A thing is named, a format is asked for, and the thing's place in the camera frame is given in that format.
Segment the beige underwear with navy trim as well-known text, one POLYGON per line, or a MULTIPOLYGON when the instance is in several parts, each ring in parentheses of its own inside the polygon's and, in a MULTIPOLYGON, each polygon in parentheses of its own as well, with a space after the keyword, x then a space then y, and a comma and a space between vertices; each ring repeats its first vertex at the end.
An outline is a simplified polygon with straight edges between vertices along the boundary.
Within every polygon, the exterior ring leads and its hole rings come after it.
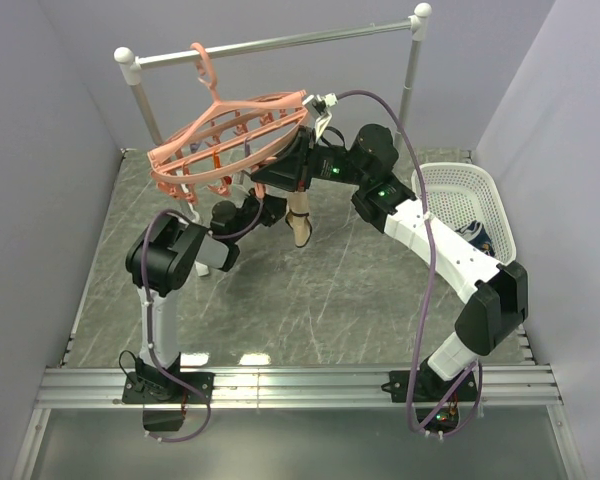
POLYGON ((307 192, 293 192, 287 196, 285 222, 293 231, 295 246, 304 248, 308 244, 313 231, 307 192))

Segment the pink round clip hanger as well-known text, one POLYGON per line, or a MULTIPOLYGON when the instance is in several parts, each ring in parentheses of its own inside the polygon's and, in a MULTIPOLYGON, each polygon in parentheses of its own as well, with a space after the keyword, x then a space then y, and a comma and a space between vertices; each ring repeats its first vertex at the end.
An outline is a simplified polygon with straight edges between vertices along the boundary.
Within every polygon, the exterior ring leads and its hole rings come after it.
POLYGON ((211 105, 150 150, 147 157, 158 189, 195 205, 198 186, 206 185, 213 193, 228 196, 230 177, 241 171, 251 173, 273 161, 307 124, 309 112, 302 104, 304 90, 223 100, 208 52, 199 43, 193 43, 191 49, 200 55, 195 61, 198 80, 208 89, 211 105), (251 156, 246 159, 245 139, 251 146, 251 156))

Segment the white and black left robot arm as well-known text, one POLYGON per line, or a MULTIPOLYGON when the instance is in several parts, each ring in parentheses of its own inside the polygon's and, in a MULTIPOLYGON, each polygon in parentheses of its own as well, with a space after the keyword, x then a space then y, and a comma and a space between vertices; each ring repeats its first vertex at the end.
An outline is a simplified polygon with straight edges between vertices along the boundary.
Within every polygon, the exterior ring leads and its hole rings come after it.
POLYGON ((129 249, 125 268, 142 307, 142 343, 134 357, 128 389, 149 403, 182 397, 203 403, 210 398, 211 374, 181 371, 177 304, 180 290, 196 265, 227 272, 240 254, 237 241, 262 225, 270 227, 286 213, 287 201, 251 190, 242 204, 224 200, 211 210, 208 227, 168 210, 158 215, 129 249))

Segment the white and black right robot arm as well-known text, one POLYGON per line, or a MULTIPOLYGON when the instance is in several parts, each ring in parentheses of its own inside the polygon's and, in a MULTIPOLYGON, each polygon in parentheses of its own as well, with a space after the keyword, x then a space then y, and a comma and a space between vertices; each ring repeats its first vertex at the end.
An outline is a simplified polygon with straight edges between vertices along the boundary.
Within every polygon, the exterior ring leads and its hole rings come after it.
POLYGON ((528 274, 516 261, 504 264, 471 245, 426 208, 394 174, 398 152, 388 128, 363 126, 350 147, 325 145, 302 127, 280 153, 255 170, 258 184, 289 193, 312 181, 356 186, 359 216, 425 261, 463 301, 453 332, 414 371, 417 399, 440 400, 481 357, 488 356, 528 316, 528 274))

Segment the navy blue underwear in basket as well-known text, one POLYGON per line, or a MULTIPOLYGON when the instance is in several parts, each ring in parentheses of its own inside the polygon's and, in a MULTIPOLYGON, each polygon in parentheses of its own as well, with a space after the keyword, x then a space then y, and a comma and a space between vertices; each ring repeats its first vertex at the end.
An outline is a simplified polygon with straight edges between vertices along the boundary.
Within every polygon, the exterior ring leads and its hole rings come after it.
POLYGON ((482 222, 473 220, 469 224, 456 229, 455 232, 477 250, 490 257, 495 256, 493 242, 482 222))

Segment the white plastic laundry basket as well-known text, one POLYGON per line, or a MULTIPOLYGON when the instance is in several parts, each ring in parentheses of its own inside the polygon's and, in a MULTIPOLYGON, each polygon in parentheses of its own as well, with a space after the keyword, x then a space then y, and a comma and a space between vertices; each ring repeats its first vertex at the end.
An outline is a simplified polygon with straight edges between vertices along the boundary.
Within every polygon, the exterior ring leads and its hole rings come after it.
POLYGON ((423 164, 431 213, 454 231, 480 222, 502 264, 516 259, 516 245, 496 184, 484 169, 465 163, 423 164))

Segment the white and silver clothes rack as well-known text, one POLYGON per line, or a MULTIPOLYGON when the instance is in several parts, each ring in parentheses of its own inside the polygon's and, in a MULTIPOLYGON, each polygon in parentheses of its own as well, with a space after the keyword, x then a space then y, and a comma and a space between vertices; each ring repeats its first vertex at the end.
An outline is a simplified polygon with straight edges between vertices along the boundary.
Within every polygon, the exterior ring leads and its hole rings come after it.
POLYGON ((432 7, 418 4, 407 19, 367 27, 291 35, 205 49, 194 43, 188 51, 151 57, 138 57, 131 49, 119 47, 114 60, 131 88, 155 147, 148 154, 152 178, 169 196, 194 205, 195 189, 206 185, 225 196, 228 180, 240 172, 259 172, 308 123, 322 136, 332 118, 331 109, 339 101, 336 94, 309 95, 305 91, 275 92, 248 100, 224 100, 217 89, 212 61, 239 54, 291 48, 397 30, 411 33, 406 78, 400 108, 395 114, 395 143, 406 142, 406 120, 422 43, 426 37, 432 7), (162 138, 142 85, 141 74, 153 67, 191 61, 198 80, 211 95, 211 105, 192 123, 168 139, 162 138))

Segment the aluminium mounting rail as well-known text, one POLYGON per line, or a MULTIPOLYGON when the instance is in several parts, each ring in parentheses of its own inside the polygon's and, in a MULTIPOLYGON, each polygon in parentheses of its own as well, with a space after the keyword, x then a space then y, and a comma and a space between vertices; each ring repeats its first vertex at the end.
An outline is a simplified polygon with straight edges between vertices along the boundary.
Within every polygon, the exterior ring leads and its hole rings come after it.
MULTIPOLYGON (((406 398, 405 373, 395 366, 335 367, 218 367, 212 381, 202 384, 211 393, 214 409, 386 408, 406 398)), ((548 366, 486 366, 483 380, 458 388, 456 398, 491 406, 559 405, 562 396, 548 366)), ((34 406, 37 409, 146 408, 173 410, 182 398, 157 402, 141 393, 118 369, 49 369, 34 406)))

